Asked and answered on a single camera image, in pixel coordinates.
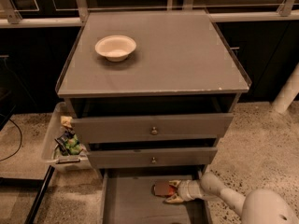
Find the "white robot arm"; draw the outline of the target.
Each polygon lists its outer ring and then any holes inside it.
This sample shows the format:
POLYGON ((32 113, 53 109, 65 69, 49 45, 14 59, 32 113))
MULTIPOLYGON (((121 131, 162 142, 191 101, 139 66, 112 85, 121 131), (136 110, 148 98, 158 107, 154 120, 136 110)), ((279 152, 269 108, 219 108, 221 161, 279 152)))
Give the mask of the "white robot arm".
POLYGON ((241 217, 242 224, 299 224, 292 208, 271 189, 255 189, 244 196, 225 186, 211 172, 196 180, 171 180, 167 186, 171 195, 166 203, 220 199, 241 217))

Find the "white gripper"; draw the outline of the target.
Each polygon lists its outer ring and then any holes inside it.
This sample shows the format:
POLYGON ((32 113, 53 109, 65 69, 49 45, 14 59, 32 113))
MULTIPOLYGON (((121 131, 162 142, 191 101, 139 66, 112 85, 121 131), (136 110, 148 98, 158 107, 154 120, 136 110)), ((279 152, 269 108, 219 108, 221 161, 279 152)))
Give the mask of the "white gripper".
POLYGON ((203 199, 205 193, 201 188, 199 180, 170 180, 169 186, 178 188, 178 193, 166 198, 166 203, 183 203, 195 199, 203 199))

